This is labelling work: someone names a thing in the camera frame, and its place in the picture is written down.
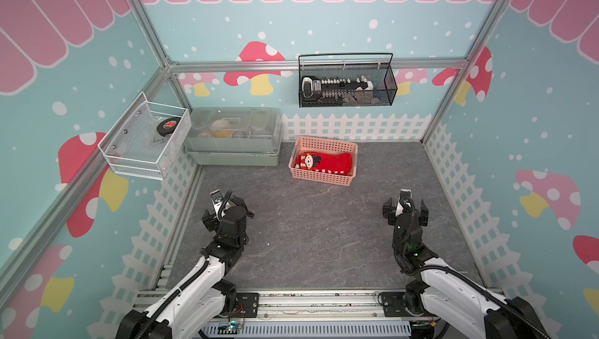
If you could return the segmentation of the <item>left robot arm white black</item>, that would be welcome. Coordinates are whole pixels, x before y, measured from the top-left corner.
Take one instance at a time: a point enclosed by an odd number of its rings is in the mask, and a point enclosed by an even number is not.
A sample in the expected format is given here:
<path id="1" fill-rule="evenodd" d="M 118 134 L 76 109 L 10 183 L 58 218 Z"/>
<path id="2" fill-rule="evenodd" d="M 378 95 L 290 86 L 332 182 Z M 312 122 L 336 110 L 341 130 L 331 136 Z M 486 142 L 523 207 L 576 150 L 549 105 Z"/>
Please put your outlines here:
<path id="1" fill-rule="evenodd" d="M 239 261 L 249 242 L 247 221 L 254 217 L 244 200 L 229 190 L 210 193 L 212 209 L 202 222 L 215 236 L 201 249 L 190 272 L 156 303 L 135 309 L 122 319 L 118 338 L 192 338 L 215 317 L 231 318 L 241 312 L 235 284 L 225 276 Z"/>

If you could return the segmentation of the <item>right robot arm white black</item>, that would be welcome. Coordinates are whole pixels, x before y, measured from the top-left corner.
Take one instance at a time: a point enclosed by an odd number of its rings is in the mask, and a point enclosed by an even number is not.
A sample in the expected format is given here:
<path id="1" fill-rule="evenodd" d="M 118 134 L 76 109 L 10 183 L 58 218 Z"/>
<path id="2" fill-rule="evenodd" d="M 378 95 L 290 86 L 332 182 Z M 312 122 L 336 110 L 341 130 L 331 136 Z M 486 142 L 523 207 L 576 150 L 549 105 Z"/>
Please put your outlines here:
<path id="1" fill-rule="evenodd" d="M 429 211 L 417 206 L 409 189 L 389 198 L 382 215 L 393 226 L 392 253 L 401 272 L 412 277 L 403 295 L 404 310 L 444 320 L 469 338 L 548 338 L 540 318 L 522 298 L 499 295 L 450 267 L 423 241 Z"/>

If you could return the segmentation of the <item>red doll face sock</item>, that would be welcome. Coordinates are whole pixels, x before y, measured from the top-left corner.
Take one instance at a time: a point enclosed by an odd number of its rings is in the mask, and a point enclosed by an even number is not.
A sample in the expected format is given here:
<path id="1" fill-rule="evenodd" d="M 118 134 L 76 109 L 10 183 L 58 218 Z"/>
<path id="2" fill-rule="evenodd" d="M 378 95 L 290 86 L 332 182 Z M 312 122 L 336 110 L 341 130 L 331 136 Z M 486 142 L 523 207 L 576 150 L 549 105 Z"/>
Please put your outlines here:
<path id="1" fill-rule="evenodd" d="M 305 152 L 296 157 L 292 167 L 333 175 L 349 175 L 353 170 L 353 158 L 350 153 L 331 155 Z"/>

